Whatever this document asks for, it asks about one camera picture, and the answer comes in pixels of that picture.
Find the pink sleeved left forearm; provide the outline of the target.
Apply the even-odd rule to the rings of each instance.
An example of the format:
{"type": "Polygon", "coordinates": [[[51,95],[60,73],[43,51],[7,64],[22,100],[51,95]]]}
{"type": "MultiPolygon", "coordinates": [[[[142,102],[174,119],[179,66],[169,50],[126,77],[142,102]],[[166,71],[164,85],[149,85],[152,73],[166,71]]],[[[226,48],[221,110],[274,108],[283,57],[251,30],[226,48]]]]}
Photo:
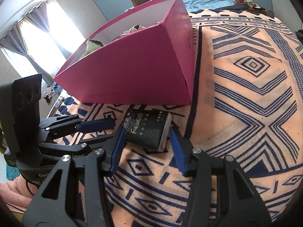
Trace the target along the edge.
{"type": "Polygon", "coordinates": [[[30,205],[33,195],[37,192],[37,187],[32,183],[27,183],[21,175],[14,181],[1,183],[1,197],[7,207],[12,211],[24,214],[30,205]]]}

